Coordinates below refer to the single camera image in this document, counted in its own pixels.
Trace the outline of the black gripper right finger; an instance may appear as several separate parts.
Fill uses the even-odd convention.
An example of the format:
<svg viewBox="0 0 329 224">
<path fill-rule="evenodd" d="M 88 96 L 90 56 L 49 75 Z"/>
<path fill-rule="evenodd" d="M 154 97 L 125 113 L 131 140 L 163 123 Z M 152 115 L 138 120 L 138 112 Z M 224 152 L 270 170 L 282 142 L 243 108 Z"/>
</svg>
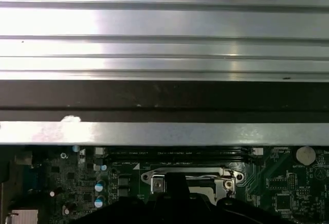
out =
<svg viewBox="0 0 329 224">
<path fill-rule="evenodd" d="M 225 197 L 209 206 L 200 196 L 191 197 L 186 176 L 177 174 L 177 220 L 181 223 L 290 223 L 277 215 Z"/>
</svg>

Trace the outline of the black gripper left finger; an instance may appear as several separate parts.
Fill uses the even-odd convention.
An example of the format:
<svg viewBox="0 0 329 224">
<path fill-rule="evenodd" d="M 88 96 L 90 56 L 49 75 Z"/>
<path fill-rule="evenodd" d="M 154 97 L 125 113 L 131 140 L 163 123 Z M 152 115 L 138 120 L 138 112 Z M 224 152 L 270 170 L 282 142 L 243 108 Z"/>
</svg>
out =
<svg viewBox="0 0 329 224">
<path fill-rule="evenodd" d="M 144 203 L 136 197 L 123 197 L 74 223 L 174 223 L 177 220 L 177 174 L 165 174 L 166 192 Z"/>
</svg>

